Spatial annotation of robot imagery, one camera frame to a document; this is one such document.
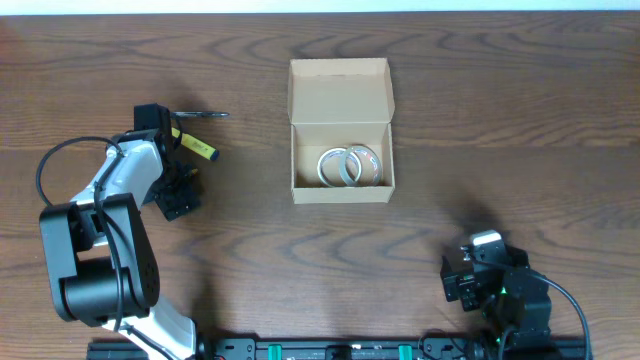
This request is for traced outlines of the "black pen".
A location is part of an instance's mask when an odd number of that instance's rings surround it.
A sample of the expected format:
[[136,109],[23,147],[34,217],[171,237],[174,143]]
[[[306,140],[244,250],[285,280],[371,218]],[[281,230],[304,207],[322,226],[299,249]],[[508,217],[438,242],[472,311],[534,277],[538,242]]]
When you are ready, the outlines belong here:
[[215,111],[176,111],[170,113],[171,118],[227,118],[230,116],[228,112]]

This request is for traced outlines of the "yellow highlighter marker black cap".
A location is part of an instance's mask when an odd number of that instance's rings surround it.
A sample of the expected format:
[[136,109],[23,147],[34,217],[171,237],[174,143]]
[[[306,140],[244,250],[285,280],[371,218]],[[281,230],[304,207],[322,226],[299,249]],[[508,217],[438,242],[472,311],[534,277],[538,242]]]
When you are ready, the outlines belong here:
[[203,158],[210,161],[216,161],[219,157],[220,152],[218,149],[190,134],[181,132],[177,128],[173,128],[172,135],[176,140],[179,140],[181,146],[186,147]]

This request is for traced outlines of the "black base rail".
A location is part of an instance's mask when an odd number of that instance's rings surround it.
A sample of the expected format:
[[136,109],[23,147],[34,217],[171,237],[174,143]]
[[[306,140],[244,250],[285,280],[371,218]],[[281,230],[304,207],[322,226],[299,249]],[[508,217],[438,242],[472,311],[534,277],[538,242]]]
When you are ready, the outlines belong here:
[[[220,360],[426,360],[499,359],[499,345],[461,338],[366,341],[256,341],[250,338],[221,339],[213,347],[200,345],[188,359]],[[85,359],[151,359],[130,342],[92,342]],[[558,339],[542,349],[505,348],[500,359],[587,359],[583,341]]]

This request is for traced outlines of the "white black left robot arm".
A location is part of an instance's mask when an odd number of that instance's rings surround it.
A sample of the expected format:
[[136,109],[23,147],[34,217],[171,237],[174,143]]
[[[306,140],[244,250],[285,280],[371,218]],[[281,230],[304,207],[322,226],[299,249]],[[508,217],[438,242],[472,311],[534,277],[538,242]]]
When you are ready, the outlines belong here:
[[150,359],[212,359],[196,323],[162,296],[140,215],[154,202],[172,221],[200,204],[195,168],[175,157],[177,122],[157,103],[136,106],[133,129],[105,139],[90,184],[66,203],[48,202],[39,227],[60,318],[121,334]]

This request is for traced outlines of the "open cardboard box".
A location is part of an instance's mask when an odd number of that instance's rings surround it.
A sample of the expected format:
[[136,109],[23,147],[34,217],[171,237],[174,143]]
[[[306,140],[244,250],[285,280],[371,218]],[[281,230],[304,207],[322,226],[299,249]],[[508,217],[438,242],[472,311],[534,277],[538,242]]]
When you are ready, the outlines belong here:
[[[395,190],[391,121],[395,111],[385,58],[294,59],[290,62],[288,115],[291,193],[296,204],[387,203]],[[360,186],[330,188],[316,166],[334,147],[364,145],[382,161],[382,179],[369,186],[372,164],[361,154]]]

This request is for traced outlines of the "white tape roll purple print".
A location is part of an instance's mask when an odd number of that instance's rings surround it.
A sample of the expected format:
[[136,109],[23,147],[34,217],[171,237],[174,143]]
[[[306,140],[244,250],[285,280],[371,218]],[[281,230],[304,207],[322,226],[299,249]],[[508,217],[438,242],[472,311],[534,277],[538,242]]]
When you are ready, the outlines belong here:
[[[346,150],[344,147],[334,147],[326,150],[318,159],[316,171],[321,183],[327,187],[347,186],[340,177],[340,157]],[[352,177],[355,177],[358,169],[353,158],[347,160],[347,166]]]

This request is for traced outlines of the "clear brown packing tape roll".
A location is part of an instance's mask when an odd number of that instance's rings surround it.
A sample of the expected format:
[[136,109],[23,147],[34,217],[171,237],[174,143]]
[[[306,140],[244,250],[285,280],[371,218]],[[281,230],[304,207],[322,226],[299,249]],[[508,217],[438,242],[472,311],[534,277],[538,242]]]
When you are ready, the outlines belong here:
[[[358,157],[359,154],[363,155],[372,164],[373,177],[369,182],[369,186],[377,186],[382,179],[382,161],[372,149],[364,145],[350,146],[342,153],[339,165],[339,174],[341,179],[348,187],[360,186],[362,164],[360,163],[360,159]],[[355,177],[351,176],[349,168],[347,166],[347,160],[349,158],[353,158],[357,165],[358,172]]]

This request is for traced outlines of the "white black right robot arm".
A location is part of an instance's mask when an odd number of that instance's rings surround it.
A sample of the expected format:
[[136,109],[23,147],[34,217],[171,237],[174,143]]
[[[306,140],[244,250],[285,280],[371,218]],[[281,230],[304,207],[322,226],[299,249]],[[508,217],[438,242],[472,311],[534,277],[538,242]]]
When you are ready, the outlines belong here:
[[549,347],[549,286],[536,278],[527,253],[499,242],[469,245],[465,254],[468,266],[453,266],[442,259],[446,300],[459,301],[465,312],[480,311],[491,335],[507,336],[507,352]]

